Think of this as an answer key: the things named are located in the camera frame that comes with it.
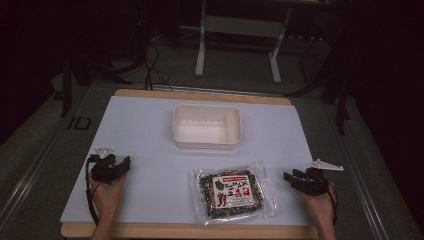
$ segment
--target finger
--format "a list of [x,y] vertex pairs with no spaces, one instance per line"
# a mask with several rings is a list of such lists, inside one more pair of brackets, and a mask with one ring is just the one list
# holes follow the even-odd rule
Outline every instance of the finger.
[[97,182],[93,179],[93,174],[91,172],[88,174],[88,182],[90,183],[91,187],[99,184],[99,182]]
[[125,173],[124,175],[122,175],[119,178],[119,180],[118,180],[119,187],[123,187],[124,186],[126,179],[127,179],[127,173]]

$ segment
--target seaweed snack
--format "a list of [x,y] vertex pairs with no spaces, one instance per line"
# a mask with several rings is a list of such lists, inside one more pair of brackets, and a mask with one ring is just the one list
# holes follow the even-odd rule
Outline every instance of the seaweed snack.
[[195,170],[193,193],[200,199],[196,204],[198,220],[208,225],[263,215],[267,198],[263,170],[258,163],[224,170]]

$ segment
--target wrist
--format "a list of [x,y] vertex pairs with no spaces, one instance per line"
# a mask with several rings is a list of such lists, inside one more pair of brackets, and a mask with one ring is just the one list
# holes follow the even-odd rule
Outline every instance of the wrist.
[[317,230],[320,240],[336,240],[336,233],[332,224],[317,226]]

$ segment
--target dark background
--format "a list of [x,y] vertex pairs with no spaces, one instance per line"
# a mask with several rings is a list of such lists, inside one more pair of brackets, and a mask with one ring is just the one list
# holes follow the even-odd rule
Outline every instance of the dark background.
[[[1,2],[0,144],[53,95],[49,81],[62,72],[67,51],[78,49],[105,63],[114,54],[124,57],[142,54],[143,49],[131,47],[128,35],[140,20],[141,13],[131,8],[138,2],[121,2],[110,9],[107,4],[94,4],[95,1]],[[199,25],[199,2],[152,1],[148,18],[150,26],[177,40],[180,25]],[[215,11],[264,17],[258,15],[261,11],[232,12],[228,10],[228,4],[221,6],[217,3]],[[260,7],[272,8],[272,4]],[[96,8],[105,15],[91,14]],[[364,1],[360,10],[344,25],[342,34],[332,38],[337,44],[331,50],[335,56],[332,67],[347,68],[352,73],[349,93],[355,97],[422,232],[423,9],[422,1],[418,0]],[[322,8],[306,6],[295,10],[288,33],[307,37],[317,34],[313,19]],[[275,13],[268,17],[278,18],[279,15]],[[108,19],[111,27],[99,27],[102,24],[99,19]]]

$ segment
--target cable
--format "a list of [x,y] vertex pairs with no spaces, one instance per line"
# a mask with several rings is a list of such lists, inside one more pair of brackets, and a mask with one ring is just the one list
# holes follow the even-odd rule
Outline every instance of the cable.
[[93,193],[94,192],[91,193],[90,182],[89,182],[90,175],[88,173],[88,166],[91,162],[90,159],[91,159],[91,157],[89,157],[87,159],[86,163],[85,163],[85,184],[86,184],[85,195],[87,196],[88,209],[90,210],[91,217],[93,218],[94,223],[97,225],[99,223],[99,217],[97,216],[96,209],[94,209],[94,204],[93,204]]

